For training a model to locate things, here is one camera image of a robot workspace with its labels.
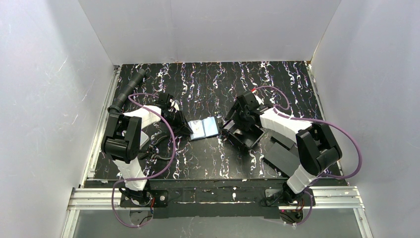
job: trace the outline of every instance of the black cylindrical tube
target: black cylindrical tube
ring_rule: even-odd
[[[121,90],[118,97],[114,100],[112,105],[108,108],[108,112],[121,112],[121,108],[127,100],[130,94],[133,94],[134,88],[137,87],[145,77],[146,72],[143,69],[139,69],[138,72],[134,72],[130,82]]]

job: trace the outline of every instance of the white enclosure wall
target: white enclosure wall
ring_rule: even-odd
[[[113,66],[77,0],[0,1],[1,237],[59,237]]]
[[[340,0],[79,0],[114,64],[311,60]]]
[[[420,1],[343,0],[313,59],[328,120],[365,157],[357,185],[375,237],[418,237]],[[355,150],[339,136],[348,174]]]

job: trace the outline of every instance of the gray floor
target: gray floor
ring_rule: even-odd
[[[129,222],[129,211],[118,211]],[[140,229],[121,225],[110,210],[80,211],[75,238],[359,238],[353,209],[314,209],[310,219],[293,228],[258,217],[189,217],[155,219]]]

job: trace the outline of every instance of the black marbled surface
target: black marbled surface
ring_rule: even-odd
[[[207,63],[166,63],[166,64],[125,64],[122,66],[115,96],[128,83],[132,72],[143,68],[150,74],[136,92],[157,94],[168,92],[180,102],[188,121],[216,116],[223,120],[233,105],[234,98],[262,85],[280,88],[288,97],[291,108],[285,112],[296,117],[321,119],[308,72],[303,61],[275,62],[207,62]],[[258,94],[265,101],[285,105],[285,100],[271,90]],[[139,97],[144,105],[151,104],[153,98]],[[130,112],[138,107],[127,100],[123,110]],[[163,123],[147,127],[144,132],[151,141],[169,135]],[[252,179],[279,178],[277,170],[262,161],[263,154],[271,146],[271,132],[249,153],[239,152],[223,137],[213,137],[189,142],[187,137],[176,138],[176,158],[169,170],[160,179]],[[168,157],[170,143],[159,147],[159,155]],[[165,161],[143,160],[140,162],[145,175],[150,176],[166,166]],[[337,165],[330,173],[339,175]],[[116,165],[100,153],[94,179],[120,179]]]

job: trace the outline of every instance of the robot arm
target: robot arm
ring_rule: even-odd
[[[102,152],[105,157],[112,160],[121,171],[124,179],[144,178],[142,168],[137,159],[140,151],[141,130],[155,122],[160,121],[156,114],[144,109],[153,110],[162,115],[165,120],[181,134],[191,134],[179,106],[173,100],[173,96],[160,93],[156,106],[143,106],[136,111],[129,113],[110,112],[105,129],[104,138],[101,143]],[[126,188],[132,191],[142,191],[147,180],[127,181]]]
[[[342,153],[328,125],[290,120],[290,116],[279,116],[271,105],[262,105],[259,101],[261,100],[258,100],[253,92],[238,96],[225,124],[229,125],[229,128],[234,125],[235,132],[229,131],[227,127],[223,129],[229,135],[235,136],[246,134],[252,126],[257,125],[283,134],[297,144],[300,165],[283,185],[283,199],[292,202],[300,197],[304,189],[324,170],[337,162]]]

